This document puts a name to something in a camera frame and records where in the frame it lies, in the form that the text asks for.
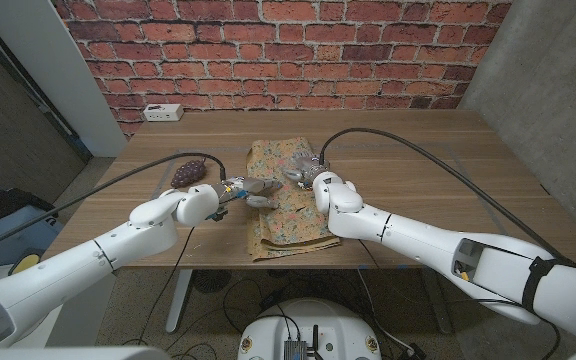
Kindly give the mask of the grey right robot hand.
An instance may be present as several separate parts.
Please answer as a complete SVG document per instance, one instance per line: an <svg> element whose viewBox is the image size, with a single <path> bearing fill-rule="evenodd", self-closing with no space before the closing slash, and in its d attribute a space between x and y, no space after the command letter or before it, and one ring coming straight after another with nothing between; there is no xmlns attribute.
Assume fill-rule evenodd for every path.
<svg viewBox="0 0 576 360"><path fill-rule="evenodd" d="M297 185L304 190L311 190L316 176L330 169L328 160L320 163L320 158L312 153L294 153L292 161L294 167L285 168L282 172L285 177L296 182Z"/></svg>

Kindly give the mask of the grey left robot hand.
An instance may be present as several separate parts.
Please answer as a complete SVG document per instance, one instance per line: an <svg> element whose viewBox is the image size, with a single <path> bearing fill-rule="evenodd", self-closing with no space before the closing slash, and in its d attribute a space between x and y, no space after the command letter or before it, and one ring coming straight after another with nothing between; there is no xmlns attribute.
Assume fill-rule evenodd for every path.
<svg viewBox="0 0 576 360"><path fill-rule="evenodd" d="M253 177L232 177L226 180L236 198L242 198L246 204L253 208L277 209L279 204L262 196L266 190L274 191L283 187L282 183L274 179L259 179Z"/></svg>

